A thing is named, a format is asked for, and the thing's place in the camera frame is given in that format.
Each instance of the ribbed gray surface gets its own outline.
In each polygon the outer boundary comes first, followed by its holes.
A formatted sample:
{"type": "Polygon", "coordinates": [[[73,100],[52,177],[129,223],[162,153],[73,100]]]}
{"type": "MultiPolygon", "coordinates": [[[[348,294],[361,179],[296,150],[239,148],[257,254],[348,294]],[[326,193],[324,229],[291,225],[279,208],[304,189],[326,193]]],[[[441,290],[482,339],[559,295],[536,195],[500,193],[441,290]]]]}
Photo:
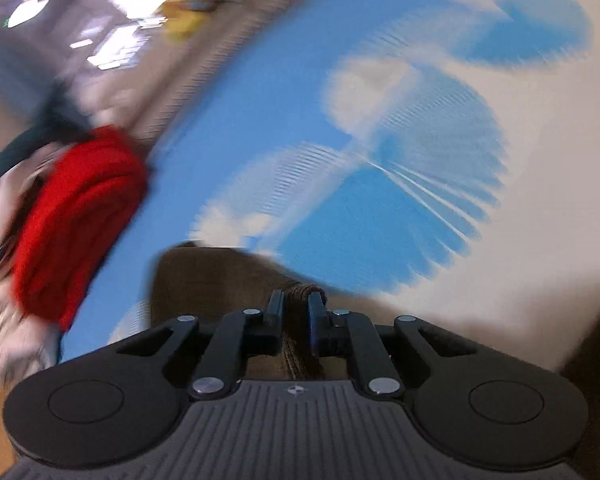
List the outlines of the ribbed gray surface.
{"type": "Polygon", "coordinates": [[[21,460],[6,480],[581,480],[567,465],[482,471],[432,448],[394,402],[350,381],[245,381],[228,399],[197,402],[171,437],[109,468],[60,471],[21,460]],[[292,395],[288,388],[301,385],[292,395]]]}

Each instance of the red garment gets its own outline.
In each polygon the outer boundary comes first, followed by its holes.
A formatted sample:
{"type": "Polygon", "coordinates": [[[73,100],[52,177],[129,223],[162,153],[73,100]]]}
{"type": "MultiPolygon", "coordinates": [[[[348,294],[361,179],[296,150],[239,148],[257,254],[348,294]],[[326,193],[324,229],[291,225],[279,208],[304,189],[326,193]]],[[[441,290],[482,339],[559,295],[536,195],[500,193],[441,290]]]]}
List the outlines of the red garment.
{"type": "Polygon", "coordinates": [[[56,163],[15,253],[14,292],[24,311],[63,330],[147,187],[144,164],[123,134],[114,126],[93,133],[56,163]]]}

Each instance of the red cloth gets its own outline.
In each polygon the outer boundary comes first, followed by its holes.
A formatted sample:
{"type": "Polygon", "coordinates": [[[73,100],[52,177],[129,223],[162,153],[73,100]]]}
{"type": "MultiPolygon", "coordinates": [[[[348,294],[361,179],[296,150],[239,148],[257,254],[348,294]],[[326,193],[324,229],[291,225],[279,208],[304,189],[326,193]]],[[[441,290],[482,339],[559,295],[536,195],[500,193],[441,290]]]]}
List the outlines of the red cloth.
{"type": "Polygon", "coordinates": [[[67,330],[102,259],[138,208],[147,172],[113,126],[56,163],[16,247],[14,292],[25,312],[67,330]]]}

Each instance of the red knitted fabric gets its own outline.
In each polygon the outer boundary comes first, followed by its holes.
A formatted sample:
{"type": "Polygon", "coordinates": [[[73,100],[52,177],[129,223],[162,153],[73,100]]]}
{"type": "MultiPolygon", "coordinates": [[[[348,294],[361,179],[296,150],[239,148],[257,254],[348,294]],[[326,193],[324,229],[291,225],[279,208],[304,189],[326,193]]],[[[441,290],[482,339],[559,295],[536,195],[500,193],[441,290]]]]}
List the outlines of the red knitted fabric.
{"type": "Polygon", "coordinates": [[[144,164],[115,127],[93,133],[56,163],[15,253],[14,292],[24,311],[63,330],[147,186],[144,164]]]}

